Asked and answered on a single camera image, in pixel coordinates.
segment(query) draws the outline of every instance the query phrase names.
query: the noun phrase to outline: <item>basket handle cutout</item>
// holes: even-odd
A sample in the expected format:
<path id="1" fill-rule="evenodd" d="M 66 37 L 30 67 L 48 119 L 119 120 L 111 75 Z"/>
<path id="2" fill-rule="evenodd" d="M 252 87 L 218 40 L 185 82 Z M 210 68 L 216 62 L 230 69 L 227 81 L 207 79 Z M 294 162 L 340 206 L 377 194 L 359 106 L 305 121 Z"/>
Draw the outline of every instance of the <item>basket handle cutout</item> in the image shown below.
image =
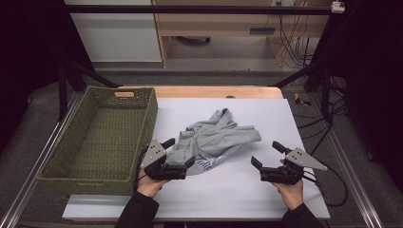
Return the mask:
<path id="1" fill-rule="evenodd" d="M 118 98 L 133 98 L 134 92 L 115 92 L 115 96 Z"/>

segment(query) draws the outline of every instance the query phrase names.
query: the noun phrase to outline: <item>white table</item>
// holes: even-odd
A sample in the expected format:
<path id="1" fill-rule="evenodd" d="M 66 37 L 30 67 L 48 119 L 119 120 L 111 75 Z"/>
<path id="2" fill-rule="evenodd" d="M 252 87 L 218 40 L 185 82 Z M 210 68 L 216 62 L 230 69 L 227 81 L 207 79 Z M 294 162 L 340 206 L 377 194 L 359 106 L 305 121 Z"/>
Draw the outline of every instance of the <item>white table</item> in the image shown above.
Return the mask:
<path id="1" fill-rule="evenodd" d="M 273 141 L 303 149 L 293 115 L 285 99 L 205 99 L 159 98 L 154 138 L 163 142 L 178 139 L 180 131 L 194 122 L 208 120 L 225 107 L 242 125 L 253 125 L 261 142 L 248 143 L 212 170 L 172 180 L 155 197 L 160 209 L 155 220 L 278 220 L 286 208 L 277 189 L 260 181 L 251 164 L 254 156 L 263 166 L 278 167 L 284 155 L 272 147 Z M 129 197 L 71 196 L 64 219 L 117 220 Z M 304 200 L 319 219 L 330 217 L 317 187 L 304 181 Z"/>

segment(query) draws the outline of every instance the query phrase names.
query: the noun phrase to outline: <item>green wicker basket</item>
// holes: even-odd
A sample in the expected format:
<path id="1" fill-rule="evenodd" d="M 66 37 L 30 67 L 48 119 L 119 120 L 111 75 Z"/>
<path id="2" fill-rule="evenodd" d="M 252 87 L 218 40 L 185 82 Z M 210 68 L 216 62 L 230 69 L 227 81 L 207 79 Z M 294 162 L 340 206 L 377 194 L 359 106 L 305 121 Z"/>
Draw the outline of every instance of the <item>green wicker basket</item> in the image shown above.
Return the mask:
<path id="1" fill-rule="evenodd" d="M 68 195 L 132 195 L 157 112 L 154 88 L 90 86 L 37 180 Z"/>

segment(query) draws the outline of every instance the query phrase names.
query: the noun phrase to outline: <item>garment sleeve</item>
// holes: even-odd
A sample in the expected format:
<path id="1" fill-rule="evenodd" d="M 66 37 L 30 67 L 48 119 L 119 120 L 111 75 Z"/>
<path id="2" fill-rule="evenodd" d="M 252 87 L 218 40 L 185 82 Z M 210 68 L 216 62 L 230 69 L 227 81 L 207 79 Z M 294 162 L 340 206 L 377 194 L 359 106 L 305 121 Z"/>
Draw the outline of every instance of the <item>garment sleeve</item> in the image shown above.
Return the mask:
<path id="1" fill-rule="evenodd" d="M 323 227 L 304 203 L 294 210 L 287 211 L 282 218 L 282 222 L 286 228 Z"/>
<path id="2" fill-rule="evenodd" d="M 150 228 L 160 204 L 135 192 L 118 219 L 115 228 Z"/>

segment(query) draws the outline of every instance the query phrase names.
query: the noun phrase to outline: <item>aluminum rail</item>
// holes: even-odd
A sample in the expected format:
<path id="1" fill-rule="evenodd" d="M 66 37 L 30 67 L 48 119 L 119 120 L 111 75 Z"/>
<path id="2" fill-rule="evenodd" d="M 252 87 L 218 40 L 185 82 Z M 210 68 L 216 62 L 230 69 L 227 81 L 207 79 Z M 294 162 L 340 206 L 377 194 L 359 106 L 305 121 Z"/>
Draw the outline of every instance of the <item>aluminum rail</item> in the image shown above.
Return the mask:
<path id="1" fill-rule="evenodd" d="M 320 101 L 317 95 L 309 94 L 309 97 L 310 100 L 313 102 L 317 113 L 320 113 Z M 346 153 L 344 152 L 343 147 L 341 146 L 340 141 L 336 136 L 336 133 L 332 129 L 330 129 L 329 131 L 329 139 L 333 149 L 335 150 L 338 165 L 340 165 L 340 169 L 343 172 L 346 183 L 349 186 L 350 191 L 352 192 L 358 209 L 360 210 L 362 217 L 367 223 L 367 226 L 372 228 L 382 228 L 382 222 L 380 221 L 380 218 L 375 211 L 373 204 L 371 203 L 371 200 L 361 183 L 361 180 L 359 180 L 359 177 L 354 171 L 353 166 L 350 164 Z"/>
<path id="2" fill-rule="evenodd" d="M 62 121 L 58 122 L 58 124 L 56 124 L 56 126 L 54 127 L 52 134 L 50 135 L 38 160 L 33 165 L 33 168 L 31 169 L 24 185 L 21 187 L 20 192 L 14 199 L 14 202 L 12 203 L 8 212 L 1 219 L 0 221 L 1 228 L 13 228 L 17 224 L 18 219 L 20 218 L 25 206 L 27 205 L 27 202 L 29 201 L 30 196 L 33 193 L 33 190 L 35 189 L 36 183 L 38 181 L 36 180 L 36 175 L 41 170 L 42 165 L 49 156 L 52 147 L 58 141 L 63 129 L 66 126 L 66 123 L 72 116 L 71 114 L 78 106 L 79 101 L 83 99 L 83 95 L 84 95 L 83 92 L 73 92 L 73 94 L 71 95 L 71 99 L 68 105 L 68 112 L 65 118 Z"/>

